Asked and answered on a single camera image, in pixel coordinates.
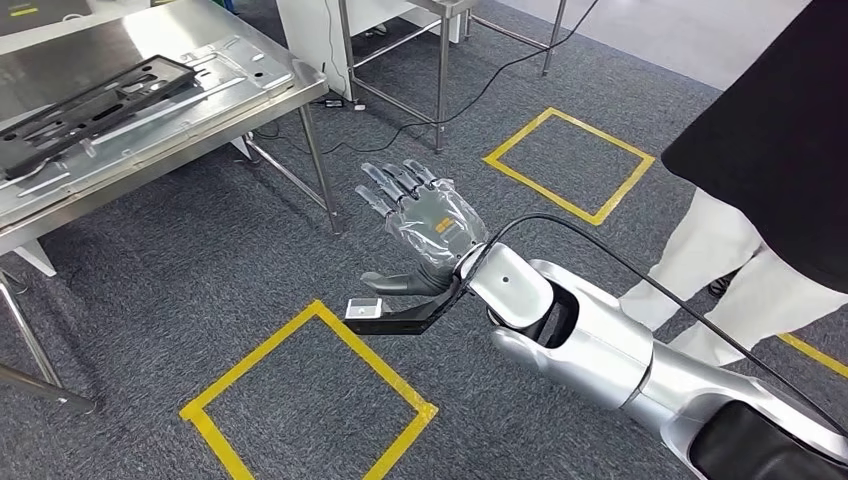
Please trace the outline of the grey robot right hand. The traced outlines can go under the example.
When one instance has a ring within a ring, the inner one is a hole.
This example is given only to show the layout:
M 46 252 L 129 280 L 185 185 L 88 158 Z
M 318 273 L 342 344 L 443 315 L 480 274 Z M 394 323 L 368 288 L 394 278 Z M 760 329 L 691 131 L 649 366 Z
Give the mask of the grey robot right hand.
M 381 295 L 434 297 L 446 292 L 460 261 L 488 241 L 484 221 L 451 179 L 435 176 L 416 160 L 400 166 L 364 163 L 361 170 L 383 194 L 364 185 L 356 193 L 383 218 L 386 231 L 418 255 L 418 266 L 412 273 L 391 276 L 366 272 L 360 280 Z

